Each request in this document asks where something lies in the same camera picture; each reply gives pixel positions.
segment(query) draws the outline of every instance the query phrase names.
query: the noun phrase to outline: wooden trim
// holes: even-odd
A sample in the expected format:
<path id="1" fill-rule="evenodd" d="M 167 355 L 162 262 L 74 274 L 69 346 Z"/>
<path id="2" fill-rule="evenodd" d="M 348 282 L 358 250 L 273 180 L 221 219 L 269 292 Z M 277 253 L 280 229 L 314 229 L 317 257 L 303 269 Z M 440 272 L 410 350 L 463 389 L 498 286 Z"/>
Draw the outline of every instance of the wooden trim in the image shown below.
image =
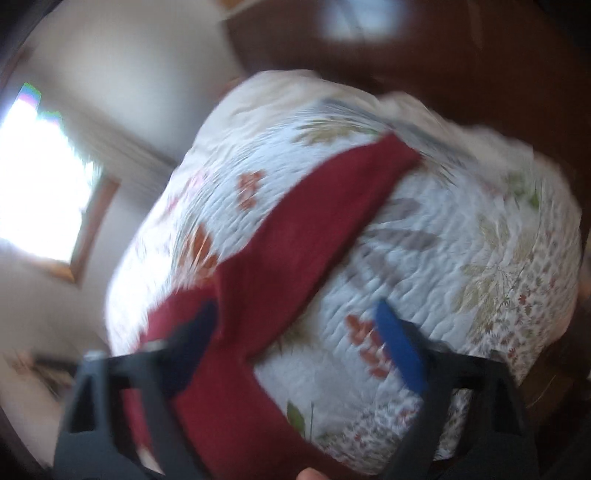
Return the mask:
<path id="1" fill-rule="evenodd" d="M 100 224 L 118 189 L 119 182 L 107 175 L 103 175 L 90 199 L 86 213 L 82 219 L 80 234 L 69 265 L 71 278 L 74 283 L 78 283 L 85 272 Z"/>
<path id="2" fill-rule="evenodd" d="M 70 263 L 35 257 L 17 250 L 17 254 L 27 263 L 34 265 L 44 273 L 68 283 L 80 284 L 86 271 L 86 265 L 95 243 L 100 225 L 111 205 L 119 182 L 103 175 L 93 193 L 80 226 L 80 233 L 72 253 Z"/>
<path id="3" fill-rule="evenodd" d="M 240 5 L 244 0 L 217 0 L 217 1 L 219 3 L 221 3 L 222 6 L 226 8 L 226 10 L 231 10 L 232 8 L 235 8 L 238 5 Z"/>

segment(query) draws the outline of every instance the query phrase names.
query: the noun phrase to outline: wooden headboard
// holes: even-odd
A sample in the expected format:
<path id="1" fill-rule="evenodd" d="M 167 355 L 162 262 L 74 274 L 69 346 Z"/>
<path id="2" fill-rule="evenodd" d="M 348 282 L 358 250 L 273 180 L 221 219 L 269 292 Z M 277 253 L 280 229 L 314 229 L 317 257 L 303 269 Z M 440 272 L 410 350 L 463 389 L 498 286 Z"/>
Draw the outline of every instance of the wooden headboard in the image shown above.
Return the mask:
<path id="1" fill-rule="evenodd" d="M 524 140 L 563 168 L 591 220 L 591 81 L 533 0 L 262 0 L 226 20 L 248 73 L 312 69 L 404 90 L 461 124 Z"/>

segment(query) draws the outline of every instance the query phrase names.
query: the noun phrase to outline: gray leaf print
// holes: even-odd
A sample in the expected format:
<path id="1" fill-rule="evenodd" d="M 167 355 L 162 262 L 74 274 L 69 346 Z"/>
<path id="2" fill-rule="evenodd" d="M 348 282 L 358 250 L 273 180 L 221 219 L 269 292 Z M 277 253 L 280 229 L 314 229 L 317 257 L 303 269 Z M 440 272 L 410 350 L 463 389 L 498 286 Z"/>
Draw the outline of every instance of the gray leaf print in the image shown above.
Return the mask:
<path id="1" fill-rule="evenodd" d="M 392 244 L 406 250 L 423 251 L 433 247 L 439 241 L 439 237 L 433 233 L 421 230 L 398 230 L 395 228 L 376 228 L 369 231 L 367 237 L 381 242 Z"/>
<path id="2" fill-rule="evenodd" d="M 362 261 L 367 264 L 374 276 L 378 277 L 389 287 L 394 288 L 402 280 L 402 275 L 394 265 L 388 262 L 386 255 L 367 245 L 359 247 Z"/>
<path id="3" fill-rule="evenodd" d="M 389 211 L 389 220 L 408 218 L 421 207 L 421 204 L 414 199 L 394 199 L 390 204 L 392 208 Z"/>
<path id="4" fill-rule="evenodd" d="M 351 283 L 351 285 L 353 285 L 358 290 L 363 290 L 365 288 L 366 281 L 363 279 L 363 275 L 359 270 L 357 270 L 355 265 L 347 265 L 345 268 L 345 275 L 347 275 L 347 280 L 349 280 L 349 283 Z"/>

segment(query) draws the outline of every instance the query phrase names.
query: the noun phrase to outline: blue tab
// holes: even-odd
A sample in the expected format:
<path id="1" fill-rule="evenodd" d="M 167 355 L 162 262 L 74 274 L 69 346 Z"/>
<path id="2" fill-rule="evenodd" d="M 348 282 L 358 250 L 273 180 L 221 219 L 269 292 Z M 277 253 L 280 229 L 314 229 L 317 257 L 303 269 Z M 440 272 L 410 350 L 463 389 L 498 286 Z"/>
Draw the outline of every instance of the blue tab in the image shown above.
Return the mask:
<path id="1" fill-rule="evenodd" d="M 402 320 L 392 311 L 385 300 L 378 302 L 375 323 L 392 361 L 400 370 L 407 387 L 421 395 L 427 388 L 427 368 L 402 328 Z"/>

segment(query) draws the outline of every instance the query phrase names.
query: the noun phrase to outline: curtain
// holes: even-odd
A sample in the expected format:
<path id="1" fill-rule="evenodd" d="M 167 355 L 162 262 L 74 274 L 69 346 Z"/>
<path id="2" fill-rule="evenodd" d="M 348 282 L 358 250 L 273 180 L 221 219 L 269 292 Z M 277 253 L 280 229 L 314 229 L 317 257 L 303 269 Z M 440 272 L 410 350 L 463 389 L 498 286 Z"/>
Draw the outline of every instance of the curtain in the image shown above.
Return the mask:
<path id="1" fill-rule="evenodd" d="M 39 111 L 60 113 L 64 133 L 77 154 L 101 163 L 124 187 L 155 199 L 168 183 L 177 163 L 112 125 L 84 103 L 69 98 L 56 87 L 38 82 Z"/>

